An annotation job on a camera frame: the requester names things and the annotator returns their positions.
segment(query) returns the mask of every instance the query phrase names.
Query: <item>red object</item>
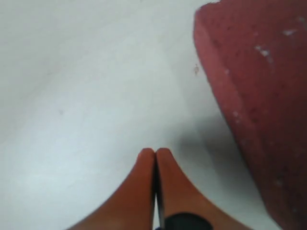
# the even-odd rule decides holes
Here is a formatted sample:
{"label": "red object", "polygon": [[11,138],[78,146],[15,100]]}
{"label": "red object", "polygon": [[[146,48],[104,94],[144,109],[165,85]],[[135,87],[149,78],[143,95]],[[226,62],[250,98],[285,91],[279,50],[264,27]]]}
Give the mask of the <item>red object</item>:
{"label": "red object", "polygon": [[271,216],[307,229],[307,1],[222,0],[195,46]]}

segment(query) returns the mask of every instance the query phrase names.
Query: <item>white floor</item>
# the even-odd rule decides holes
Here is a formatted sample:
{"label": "white floor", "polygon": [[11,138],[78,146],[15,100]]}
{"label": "white floor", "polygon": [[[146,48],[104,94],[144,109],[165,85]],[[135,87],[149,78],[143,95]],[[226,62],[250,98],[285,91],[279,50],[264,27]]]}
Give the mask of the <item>white floor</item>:
{"label": "white floor", "polygon": [[69,227],[144,147],[169,147],[233,217],[278,229],[195,53],[193,14],[207,2],[0,0],[1,230]]}

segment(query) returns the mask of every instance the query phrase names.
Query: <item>white surface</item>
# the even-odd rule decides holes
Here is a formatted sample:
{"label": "white surface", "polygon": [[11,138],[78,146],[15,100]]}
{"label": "white surface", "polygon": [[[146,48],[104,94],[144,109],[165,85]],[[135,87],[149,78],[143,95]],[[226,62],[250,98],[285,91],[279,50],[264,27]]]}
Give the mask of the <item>white surface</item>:
{"label": "white surface", "polygon": [[69,227],[143,147],[169,147],[216,205],[277,229],[195,53],[193,14],[205,3],[0,0],[1,230]]}

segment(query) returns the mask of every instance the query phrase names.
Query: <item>red foam block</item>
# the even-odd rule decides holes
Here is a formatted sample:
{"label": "red foam block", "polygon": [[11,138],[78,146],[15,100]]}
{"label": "red foam block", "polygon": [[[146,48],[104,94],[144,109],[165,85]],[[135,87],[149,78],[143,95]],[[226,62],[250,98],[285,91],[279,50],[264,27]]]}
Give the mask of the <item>red foam block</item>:
{"label": "red foam block", "polygon": [[307,229],[307,1],[201,7],[194,40],[271,216]]}

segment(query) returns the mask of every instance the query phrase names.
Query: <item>red sponge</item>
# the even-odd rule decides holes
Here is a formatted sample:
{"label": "red sponge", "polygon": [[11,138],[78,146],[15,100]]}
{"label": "red sponge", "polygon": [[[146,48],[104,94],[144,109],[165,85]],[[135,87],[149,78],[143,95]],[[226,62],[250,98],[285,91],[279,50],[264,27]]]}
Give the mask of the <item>red sponge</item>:
{"label": "red sponge", "polygon": [[194,40],[262,194],[287,230],[307,229],[307,1],[222,0]]}

